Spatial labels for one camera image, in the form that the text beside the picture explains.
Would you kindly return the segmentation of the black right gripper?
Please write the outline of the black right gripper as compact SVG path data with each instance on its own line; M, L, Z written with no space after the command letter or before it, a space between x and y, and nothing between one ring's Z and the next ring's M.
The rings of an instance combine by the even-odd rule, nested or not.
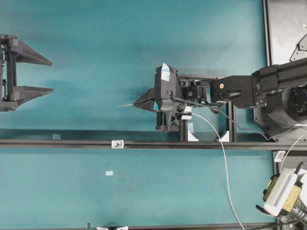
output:
M165 63L156 69L155 86L150 88L133 104L134 107L156 112L156 130L179 131L186 105L173 98L181 98L178 70Z

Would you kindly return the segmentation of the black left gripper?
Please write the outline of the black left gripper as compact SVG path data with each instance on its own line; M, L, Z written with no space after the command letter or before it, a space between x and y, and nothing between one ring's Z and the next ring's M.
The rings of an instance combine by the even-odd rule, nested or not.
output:
M16 62L52 66L52 62L13 35L0 35L0 111L14 111L37 97L52 93L52 88L17 86Z

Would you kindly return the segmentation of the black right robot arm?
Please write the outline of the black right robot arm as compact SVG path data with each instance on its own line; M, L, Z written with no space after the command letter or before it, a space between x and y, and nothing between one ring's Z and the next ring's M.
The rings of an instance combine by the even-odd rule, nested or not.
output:
M163 64L156 69L154 86L133 105L156 113L157 130L172 132L182 128L187 107L219 113L226 103L252 109L254 121L268 139L289 142L306 137L306 59L229 77L179 74Z

